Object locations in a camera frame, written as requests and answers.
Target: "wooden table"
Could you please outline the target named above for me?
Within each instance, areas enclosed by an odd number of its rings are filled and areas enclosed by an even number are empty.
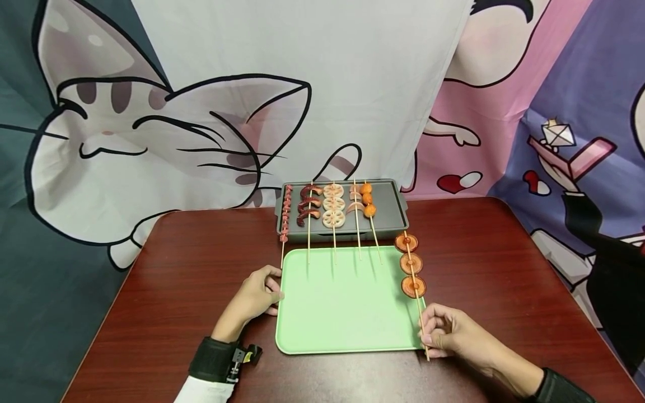
[[[460,308],[539,366],[601,402],[642,395],[542,258],[495,199],[410,202],[426,300]],[[195,349],[248,274],[278,266],[273,209],[191,211],[159,220],[64,400],[172,402]],[[456,359],[408,352],[287,356],[275,318],[248,325],[264,355],[245,366],[232,402],[513,402]]]

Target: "wrist strap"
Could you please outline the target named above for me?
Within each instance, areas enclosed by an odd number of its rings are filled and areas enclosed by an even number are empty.
[[[542,368],[544,378],[537,392],[526,399],[527,403],[596,403],[596,400],[573,382],[550,368]]]
[[[197,348],[188,368],[188,374],[208,382],[226,382],[228,369],[233,362],[233,354],[239,341],[223,343],[205,337]]]
[[[248,349],[240,347],[240,342],[223,343],[205,337],[188,368],[188,374],[208,382],[234,384],[239,377],[242,364],[255,364],[262,355],[262,349],[254,344]]]

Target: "cartoon backdrop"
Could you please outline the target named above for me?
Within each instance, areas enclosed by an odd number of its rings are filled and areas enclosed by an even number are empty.
[[[6,3],[8,401],[64,393],[163,213],[353,175],[505,200],[643,382],[637,0]]]

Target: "red heart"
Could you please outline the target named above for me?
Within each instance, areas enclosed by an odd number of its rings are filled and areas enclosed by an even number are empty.
[[[466,189],[465,187],[461,186],[461,184],[459,183],[460,180],[461,177],[458,175],[443,175],[437,181],[437,187],[448,193],[456,195],[463,189]]]
[[[455,195],[478,184],[482,176],[482,173],[478,171],[468,172],[464,176],[444,175],[437,181],[437,187]]]

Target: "left hand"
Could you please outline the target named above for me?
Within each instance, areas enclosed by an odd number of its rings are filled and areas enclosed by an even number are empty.
[[[277,304],[284,294],[274,277],[280,277],[282,270],[265,266],[255,270],[244,280],[242,286],[219,317],[212,338],[223,342],[237,340],[242,328],[253,318],[263,313],[276,316]]]

